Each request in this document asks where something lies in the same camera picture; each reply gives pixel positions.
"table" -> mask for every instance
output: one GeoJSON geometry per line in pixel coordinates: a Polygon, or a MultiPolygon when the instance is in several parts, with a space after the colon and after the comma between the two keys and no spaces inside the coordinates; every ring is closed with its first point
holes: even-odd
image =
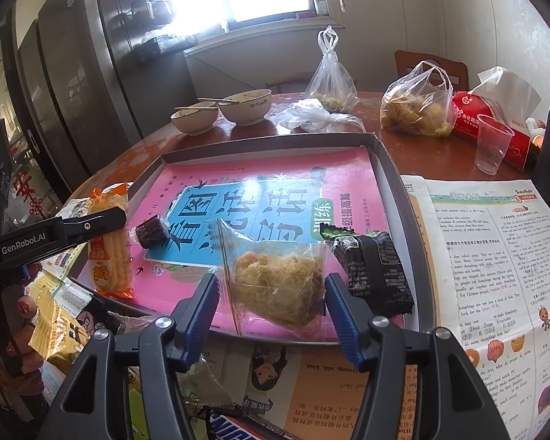
{"type": "MultiPolygon", "coordinates": [[[[474,166],[476,146],[456,135],[437,139],[382,130],[379,122],[379,109],[383,94],[359,92],[358,96],[361,102],[352,110],[352,114],[363,120],[367,132],[374,132],[383,142],[401,174],[421,175],[427,179],[439,180],[529,178],[529,173],[521,172],[506,162],[502,163],[496,175],[487,175],[474,166]]],[[[274,125],[269,119],[302,97],[300,92],[273,94],[273,105],[263,122],[249,127],[237,127],[220,114],[211,131],[194,137],[179,132],[169,121],[170,114],[167,114],[166,126],[148,135],[141,142],[125,151],[114,162],[100,169],[77,188],[71,198],[88,197],[92,189],[96,187],[105,188],[113,183],[132,182],[161,154],[229,140],[302,132],[301,129],[290,131],[274,125]]]]}

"metal bolt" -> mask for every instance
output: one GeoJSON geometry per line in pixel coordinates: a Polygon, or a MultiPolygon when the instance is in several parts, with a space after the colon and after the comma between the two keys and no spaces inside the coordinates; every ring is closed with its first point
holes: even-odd
{"type": "Polygon", "coordinates": [[[389,320],[385,316],[375,316],[373,324],[377,327],[387,327],[389,326],[389,320]]]}
{"type": "Polygon", "coordinates": [[[155,326],[165,329],[166,327],[169,327],[172,322],[173,321],[170,317],[160,317],[155,321],[155,326]]]}
{"type": "Polygon", "coordinates": [[[110,331],[108,331],[107,329],[98,329],[94,333],[93,338],[96,339],[97,341],[103,341],[108,337],[109,334],[110,334],[110,331]]]}
{"type": "Polygon", "coordinates": [[[445,327],[439,327],[436,329],[436,337],[439,337],[440,339],[450,339],[451,333],[448,329],[445,327]]]}

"clear plastic cup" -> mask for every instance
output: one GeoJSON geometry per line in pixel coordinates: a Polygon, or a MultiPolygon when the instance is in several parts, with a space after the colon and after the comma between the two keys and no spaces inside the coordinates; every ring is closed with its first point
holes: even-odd
{"type": "Polygon", "coordinates": [[[474,164],[485,173],[495,175],[515,132],[489,115],[479,114],[477,154],[474,164]]]}

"bowl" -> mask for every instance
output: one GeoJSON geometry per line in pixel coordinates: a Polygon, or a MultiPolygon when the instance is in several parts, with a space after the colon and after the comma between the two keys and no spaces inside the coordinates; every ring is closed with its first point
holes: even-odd
{"type": "Polygon", "coordinates": [[[188,135],[200,135],[214,127],[218,119],[218,110],[200,111],[196,107],[216,107],[215,102],[198,102],[191,109],[182,109],[171,116],[171,122],[177,129],[188,135]]]}
{"type": "Polygon", "coordinates": [[[236,125],[253,125],[261,122],[271,109],[271,89],[256,89],[241,92],[224,99],[240,101],[239,104],[219,102],[224,117],[236,125]]]}

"green label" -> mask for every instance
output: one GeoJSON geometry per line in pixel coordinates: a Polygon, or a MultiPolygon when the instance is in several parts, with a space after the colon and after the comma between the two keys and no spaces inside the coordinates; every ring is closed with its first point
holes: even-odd
{"type": "Polygon", "coordinates": [[[311,236],[318,241],[323,240],[320,223],[334,224],[334,205],[328,198],[318,198],[312,204],[311,236]]]}

